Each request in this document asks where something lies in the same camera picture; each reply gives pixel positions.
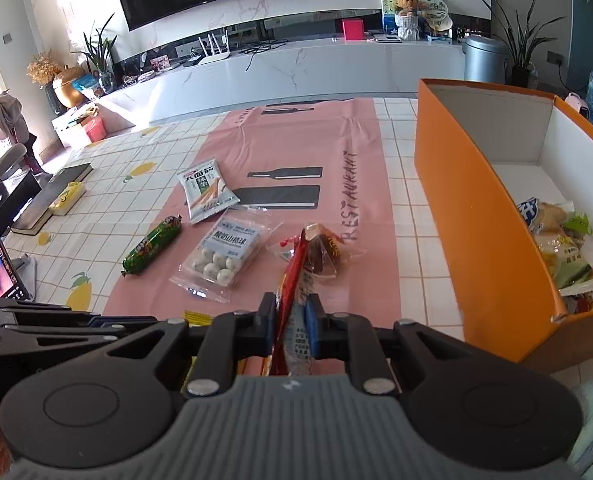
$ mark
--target trash can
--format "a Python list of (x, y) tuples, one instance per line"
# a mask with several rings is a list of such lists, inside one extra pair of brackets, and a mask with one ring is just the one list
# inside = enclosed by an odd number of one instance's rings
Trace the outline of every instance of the trash can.
[(463, 43), (466, 81), (505, 85), (510, 52), (505, 43), (483, 36), (470, 36)]

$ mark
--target pink table runner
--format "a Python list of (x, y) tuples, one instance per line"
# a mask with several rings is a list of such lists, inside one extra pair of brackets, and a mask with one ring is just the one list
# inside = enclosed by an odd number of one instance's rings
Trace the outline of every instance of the pink table runner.
[[(320, 186), (316, 209), (273, 210), (283, 224), (271, 242), (322, 222), (366, 253), (346, 272), (318, 283), (327, 312), (352, 312), (374, 326), (391, 326), (400, 317), (397, 244), (379, 122), (372, 99), (317, 104), (274, 105), (231, 112), (209, 134), (195, 161), (216, 157), (231, 189), (266, 186)], [(323, 167), (321, 178), (272, 180), (250, 172), (276, 168)], [(212, 316), (237, 309), (256, 310), (266, 291), (275, 291), (285, 262), (263, 251), (240, 276), (227, 304), (202, 300), (169, 281), (216, 218), (195, 226), (180, 184), (156, 222), (181, 215), (179, 238), (140, 276), (120, 278), (105, 309), (107, 315), (182, 317), (185, 310)]]

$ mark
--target pink container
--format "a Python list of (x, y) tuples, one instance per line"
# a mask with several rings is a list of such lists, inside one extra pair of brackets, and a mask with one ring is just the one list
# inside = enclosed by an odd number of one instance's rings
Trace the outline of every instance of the pink container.
[(363, 34), (363, 20), (360, 18), (348, 18), (341, 20), (343, 24), (343, 36), (346, 41), (365, 40)]
[(83, 125), (86, 135), (92, 142), (98, 142), (105, 139), (108, 135), (103, 126), (103, 120), (100, 117), (93, 117)]

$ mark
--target green wrapper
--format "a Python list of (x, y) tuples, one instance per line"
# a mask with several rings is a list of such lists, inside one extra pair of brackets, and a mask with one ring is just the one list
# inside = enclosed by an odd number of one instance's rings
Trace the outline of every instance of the green wrapper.
[(121, 274), (139, 274), (152, 263), (180, 233), (180, 220), (180, 216), (168, 216), (152, 229), (123, 260)]

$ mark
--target gray ribbed surface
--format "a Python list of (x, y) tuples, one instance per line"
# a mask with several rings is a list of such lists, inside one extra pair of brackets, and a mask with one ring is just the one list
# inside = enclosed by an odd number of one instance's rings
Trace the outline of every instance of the gray ribbed surface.
[(66, 471), (22, 460), (5, 480), (578, 478), (563, 461), (518, 473), (464, 466), (424, 443), (394, 399), (359, 393), (347, 376), (293, 381), (237, 377), (227, 394), (187, 402), (159, 442), (120, 465)]

